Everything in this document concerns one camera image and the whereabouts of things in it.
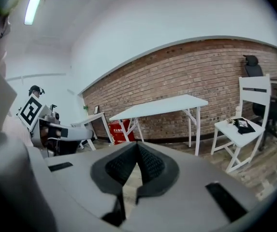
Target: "ceiling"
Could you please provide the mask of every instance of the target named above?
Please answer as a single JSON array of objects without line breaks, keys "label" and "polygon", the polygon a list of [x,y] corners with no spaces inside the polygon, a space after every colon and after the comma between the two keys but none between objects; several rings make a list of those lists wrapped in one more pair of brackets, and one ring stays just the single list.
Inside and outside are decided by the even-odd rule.
[{"label": "ceiling", "polygon": [[83,31],[115,1],[41,0],[33,25],[26,26],[24,17],[29,0],[21,0],[9,19],[12,32],[8,41],[8,54],[26,52],[32,45],[70,51]]}]

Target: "brick wall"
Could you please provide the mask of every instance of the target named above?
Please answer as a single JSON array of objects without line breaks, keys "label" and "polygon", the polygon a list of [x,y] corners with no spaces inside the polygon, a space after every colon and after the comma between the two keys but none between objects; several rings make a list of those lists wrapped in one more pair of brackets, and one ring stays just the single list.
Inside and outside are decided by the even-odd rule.
[{"label": "brick wall", "polygon": [[[133,105],[190,94],[208,101],[201,109],[201,135],[213,133],[214,123],[235,114],[239,103],[238,77],[246,76],[243,55],[256,55],[264,73],[277,75],[277,49],[240,40],[205,40],[174,45],[141,57],[104,77],[84,93],[93,113],[96,105],[108,118]],[[245,103],[243,116],[253,118]],[[188,135],[183,112],[140,119],[145,139]],[[100,120],[92,123],[98,136],[107,137]],[[140,138],[137,130],[135,138]]]}]

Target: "black office chair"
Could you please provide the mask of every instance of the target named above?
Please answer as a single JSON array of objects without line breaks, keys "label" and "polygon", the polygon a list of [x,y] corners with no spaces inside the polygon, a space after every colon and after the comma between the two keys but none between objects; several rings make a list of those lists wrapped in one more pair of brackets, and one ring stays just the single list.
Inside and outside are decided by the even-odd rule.
[{"label": "black office chair", "polygon": [[[248,76],[263,76],[262,69],[259,65],[259,61],[256,56],[254,55],[244,55],[246,57],[246,72]],[[265,90],[256,89],[258,92],[265,92]],[[256,116],[263,117],[265,112],[265,106],[253,103],[252,106],[253,112]],[[267,137],[267,133],[272,134],[274,137],[277,138],[277,128],[276,128],[276,122],[277,122],[277,97],[271,97],[270,107],[269,107],[269,115],[268,115],[268,121],[266,124],[264,136],[262,145],[259,148],[260,151],[263,150],[263,147],[265,146],[265,141]]]}]

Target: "fluorescent light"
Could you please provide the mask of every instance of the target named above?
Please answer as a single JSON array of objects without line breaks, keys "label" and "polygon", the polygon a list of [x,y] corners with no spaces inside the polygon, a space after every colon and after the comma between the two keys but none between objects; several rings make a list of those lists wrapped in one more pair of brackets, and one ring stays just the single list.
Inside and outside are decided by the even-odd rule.
[{"label": "fluorescent light", "polygon": [[26,17],[24,19],[24,25],[32,25],[35,17],[35,13],[40,0],[30,0],[26,12]]}]

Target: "white chair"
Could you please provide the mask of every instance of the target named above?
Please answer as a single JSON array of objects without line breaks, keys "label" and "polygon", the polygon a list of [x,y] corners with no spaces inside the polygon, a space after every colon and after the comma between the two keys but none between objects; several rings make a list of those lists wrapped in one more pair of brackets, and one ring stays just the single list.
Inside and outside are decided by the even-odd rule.
[{"label": "white chair", "polygon": [[[266,92],[258,92],[255,89],[265,89]],[[262,126],[259,126],[249,120],[247,122],[254,128],[255,132],[239,134],[238,128],[233,124],[228,124],[227,120],[218,122],[215,124],[215,135],[214,141],[212,143],[211,154],[213,155],[215,151],[225,148],[226,151],[232,156],[232,160],[230,161],[226,172],[229,173],[246,163],[251,162],[253,159],[262,139],[262,136],[265,131],[265,126],[267,123],[267,117],[269,112],[269,103],[270,103],[270,95],[271,95],[271,84],[269,79],[269,74],[266,76],[258,76],[258,77],[240,77],[239,78],[239,90],[240,90],[240,107],[242,109],[243,101],[249,101],[258,103],[261,105],[265,105],[265,112],[263,117]],[[228,137],[231,142],[216,147],[218,131],[222,132],[226,137]],[[245,145],[252,142],[254,139],[258,138],[254,149],[247,159],[244,161],[240,161],[237,157],[240,152],[240,149]],[[236,146],[236,150],[232,152],[229,149],[230,145]]]}]

